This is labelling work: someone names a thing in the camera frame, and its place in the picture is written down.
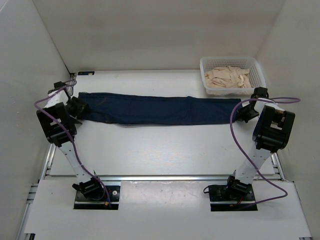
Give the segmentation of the dark blue denim trousers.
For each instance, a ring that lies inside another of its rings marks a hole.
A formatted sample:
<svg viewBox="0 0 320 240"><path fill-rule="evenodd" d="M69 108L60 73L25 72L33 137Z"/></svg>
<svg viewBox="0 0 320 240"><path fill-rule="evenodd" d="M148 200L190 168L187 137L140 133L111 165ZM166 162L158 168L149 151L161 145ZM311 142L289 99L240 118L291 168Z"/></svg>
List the dark blue denim trousers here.
<svg viewBox="0 0 320 240"><path fill-rule="evenodd" d="M230 122L239 98L196 98L80 92L88 105L82 120L120 125L222 125Z"/></svg>

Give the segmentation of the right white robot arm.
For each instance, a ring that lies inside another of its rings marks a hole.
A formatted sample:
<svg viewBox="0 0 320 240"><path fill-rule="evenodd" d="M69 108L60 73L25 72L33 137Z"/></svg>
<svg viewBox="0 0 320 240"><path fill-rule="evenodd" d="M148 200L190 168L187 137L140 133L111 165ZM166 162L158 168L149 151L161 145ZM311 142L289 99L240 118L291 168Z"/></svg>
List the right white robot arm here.
<svg viewBox="0 0 320 240"><path fill-rule="evenodd" d="M246 158L228 177L224 193L230 200L245 197L265 161L287 146L296 118L295 113L282 109L269 98L268 89L264 87L255 88L246 106L242 106L244 102L241 101L233 108L229 118L231 135ZM246 153L236 140L233 122L247 123L254 118L258 120L252 133L253 147L250 153Z"/></svg>

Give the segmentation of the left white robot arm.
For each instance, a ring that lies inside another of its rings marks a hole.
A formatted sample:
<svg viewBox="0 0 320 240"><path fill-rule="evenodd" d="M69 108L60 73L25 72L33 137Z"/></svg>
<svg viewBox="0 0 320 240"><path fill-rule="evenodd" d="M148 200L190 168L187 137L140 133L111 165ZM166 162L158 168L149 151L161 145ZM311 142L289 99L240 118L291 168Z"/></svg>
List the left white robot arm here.
<svg viewBox="0 0 320 240"><path fill-rule="evenodd" d="M46 139L63 153L75 173L77 183L72 187L87 199L107 201L109 194L105 185L81 162L76 148L76 125L81 124L77 116L87 109L86 103L69 92L76 84L76 80L56 82L47 97L33 105Z"/></svg>

